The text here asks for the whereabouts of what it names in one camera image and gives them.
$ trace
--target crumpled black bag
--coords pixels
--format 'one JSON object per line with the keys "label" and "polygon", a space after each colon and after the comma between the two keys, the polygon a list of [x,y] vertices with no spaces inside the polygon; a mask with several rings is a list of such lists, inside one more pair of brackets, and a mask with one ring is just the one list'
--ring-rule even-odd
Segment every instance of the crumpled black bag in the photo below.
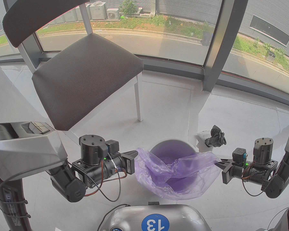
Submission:
{"label": "crumpled black bag", "polygon": [[207,138],[204,143],[207,147],[221,147],[223,144],[227,144],[225,133],[218,126],[214,125],[211,129],[211,138]]}

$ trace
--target asphalt road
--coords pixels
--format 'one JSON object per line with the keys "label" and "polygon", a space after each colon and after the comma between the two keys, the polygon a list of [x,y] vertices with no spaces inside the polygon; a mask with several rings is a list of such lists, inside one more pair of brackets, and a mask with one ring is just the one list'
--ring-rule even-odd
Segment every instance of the asphalt road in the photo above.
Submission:
{"label": "asphalt road", "polygon": [[[204,63],[208,51],[208,47],[198,43],[161,34],[134,34],[104,31],[96,31],[95,33],[111,40],[132,53],[175,59],[201,65]],[[41,37],[40,40],[44,50],[57,51],[66,48],[85,35],[86,34],[61,34]],[[10,46],[4,45],[0,47],[0,54],[2,54],[2,52],[11,54]],[[257,80],[289,93],[289,76],[269,66],[245,59],[242,56],[230,53],[223,70]]]}

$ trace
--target seat cushion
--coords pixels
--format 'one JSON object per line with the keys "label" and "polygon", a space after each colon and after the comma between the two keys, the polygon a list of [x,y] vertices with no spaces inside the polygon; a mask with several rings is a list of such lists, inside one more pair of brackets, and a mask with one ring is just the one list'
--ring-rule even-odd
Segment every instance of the seat cushion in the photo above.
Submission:
{"label": "seat cushion", "polygon": [[39,67],[32,81],[54,128],[67,131],[143,66],[134,54],[90,34]]}

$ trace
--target purple plastic bag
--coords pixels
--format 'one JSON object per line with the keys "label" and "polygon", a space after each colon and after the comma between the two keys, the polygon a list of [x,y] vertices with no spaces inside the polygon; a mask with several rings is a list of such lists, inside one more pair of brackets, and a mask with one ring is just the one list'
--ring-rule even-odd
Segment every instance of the purple plastic bag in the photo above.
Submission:
{"label": "purple plastic bag", "polygon": [[197,152],[165,164],[143,148],[137,151],[135,175],[138,182],[162,198],[186,200],[200,197],[221,172],[214,165],[220,159],[212,152]]}

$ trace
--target white floor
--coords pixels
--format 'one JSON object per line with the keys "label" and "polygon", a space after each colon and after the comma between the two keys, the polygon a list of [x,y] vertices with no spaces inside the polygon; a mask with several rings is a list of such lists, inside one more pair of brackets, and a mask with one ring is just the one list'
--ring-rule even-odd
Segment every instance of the white floor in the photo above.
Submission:
{"label": "white floor", "polygon": [[[144,111],[142,122],[137,120],[135,95],[131,88],[78,131],[78,135],[96,134],[120,143],[120,151],[138,147],[150,149],[158,140],[178,137],[188,140],[203,151],[195,134],[219,126],[225,133],[227,145],[214,148],[221,158],[231,158],[232,151],[246,148],[252,160],[254,141],[260,137],[274,140],[272,158],[280,161],[289,136],[289,107],[245,92],[216,86],[212,93],[201,92],[201,82],[189,78],[154,72],[143,73]],[[0,65],[0,122],[50,122],[36,95],[31,72],[25,65]],[[79,147],[60,132],[69,160],[80,158]],[[44,172],[23,179],[27,211],[31,214],[34,231],[59,228],[62,231],[96,230],[103,215],[121,203],[146,205],[148,201],[161,204],[188,204],[195,207],[213,231],[255,231],[267,228],[270,220],[289,205],[289,186],[279,198],[265,194],[249,196],[238,179],[225,185],[221,175],[200,198],[188,201],[161,199],[129,175],[122,180],[122,195],[118,202],[108,202],[100,193],[69,203],[51,185]],[[112,198],[118,194],[118,182],[109,182],[105,193]],[[260,186],[246,183],[257,194]],[[280,214],[274,219],[273,227]],[[3,230],[8,226],[0,211]]]}

